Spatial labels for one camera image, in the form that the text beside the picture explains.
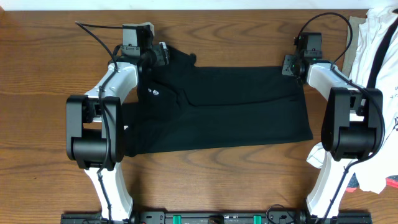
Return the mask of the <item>black polo shirt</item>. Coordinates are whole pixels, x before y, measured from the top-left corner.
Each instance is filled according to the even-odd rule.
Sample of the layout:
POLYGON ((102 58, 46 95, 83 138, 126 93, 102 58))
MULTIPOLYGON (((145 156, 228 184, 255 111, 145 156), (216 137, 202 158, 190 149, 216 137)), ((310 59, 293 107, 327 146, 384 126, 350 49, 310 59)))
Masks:
POLYGON ((170 49, 124 105, 126 150, 138 154, 308 141, 302 86, 280 67, 197 67, 170 49))

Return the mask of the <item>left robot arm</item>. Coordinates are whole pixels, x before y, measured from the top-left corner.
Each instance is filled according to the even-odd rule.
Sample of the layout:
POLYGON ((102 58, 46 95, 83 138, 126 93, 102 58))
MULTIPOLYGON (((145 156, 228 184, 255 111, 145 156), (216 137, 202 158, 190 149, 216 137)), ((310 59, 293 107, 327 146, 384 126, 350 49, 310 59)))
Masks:
POLYGON ((145 52, 121 47, 121 56, 108 65, 99 83, 66 102, 67 155, 91 179, 102 210, 63 214, 62 223, 137 223, 134 201, 124 181, 121 161, 126 149, 122 104, 152 67, 167 65, 169 50, 161 42, 145 52))

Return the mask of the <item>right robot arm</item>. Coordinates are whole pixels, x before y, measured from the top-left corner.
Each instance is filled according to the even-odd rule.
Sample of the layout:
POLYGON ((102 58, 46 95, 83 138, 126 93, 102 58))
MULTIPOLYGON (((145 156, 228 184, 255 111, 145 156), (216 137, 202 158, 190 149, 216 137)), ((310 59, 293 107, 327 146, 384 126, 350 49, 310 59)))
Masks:
POLYGON ((286 55, 282 74, 308 84, 326 100, 321 130, 324 160, 313 190, 305 199, 302 223, 359 223, 359 215, 340 215, 339 206, 354 167, 372 159, 385 136, 382 93, 364 88, 329 61, 286 55))

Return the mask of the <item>beige cloth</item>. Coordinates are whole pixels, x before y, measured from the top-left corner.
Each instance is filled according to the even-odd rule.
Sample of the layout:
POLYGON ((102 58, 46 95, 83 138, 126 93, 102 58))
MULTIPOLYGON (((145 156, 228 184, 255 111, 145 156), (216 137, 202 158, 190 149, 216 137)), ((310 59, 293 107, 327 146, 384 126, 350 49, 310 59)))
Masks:
POLYGON ((364 24, 365 22, 366 22, 365 18, 353 17, 353 16, 349 18, 349 23, 352 26, 353 38, 351 40, 351 45, 349 46, 348 50, 345 53, 343 68, 342 68, 342 73, 347 77, 351 73, 351 69, 353 67, 353 63, 356 57, 356 50, 358 47, 358 39, 359 39, 359 26, 361 24, 364 24))

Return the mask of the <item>black red sock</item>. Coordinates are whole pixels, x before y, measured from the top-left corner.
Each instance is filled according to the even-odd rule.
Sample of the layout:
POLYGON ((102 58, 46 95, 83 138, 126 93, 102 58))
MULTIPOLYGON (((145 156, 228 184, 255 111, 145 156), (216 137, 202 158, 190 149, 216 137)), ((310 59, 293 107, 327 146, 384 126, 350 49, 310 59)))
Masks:
POLYGON ((346 191, 347 192, 354 192, 357 188, 359 187, 359 182, 357 180, 356 174, 353 174, 353 176, 351 177, 350 181, 348 182, 346 191))

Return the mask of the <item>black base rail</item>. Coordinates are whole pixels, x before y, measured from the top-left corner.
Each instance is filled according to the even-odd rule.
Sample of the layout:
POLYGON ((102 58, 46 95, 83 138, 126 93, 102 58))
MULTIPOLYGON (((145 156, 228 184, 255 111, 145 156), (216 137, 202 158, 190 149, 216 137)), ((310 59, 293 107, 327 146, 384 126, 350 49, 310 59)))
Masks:
MULTIPOLYGON (((112 223, 133 224, 265 224, 265 223, 317 223, 317 218, 307 217, 304 211, 285 212, 271 210, 268 213, 165 213, 142 212, 132 215, 130 219, 112 223)), ((108 223, 100 213, 63 214, 60 219, 62 224, 78 223, 108 223)), ((370 213, 343 212, 337 217, 328 218, 324 223, 342 224, 372 224, 370 213)))

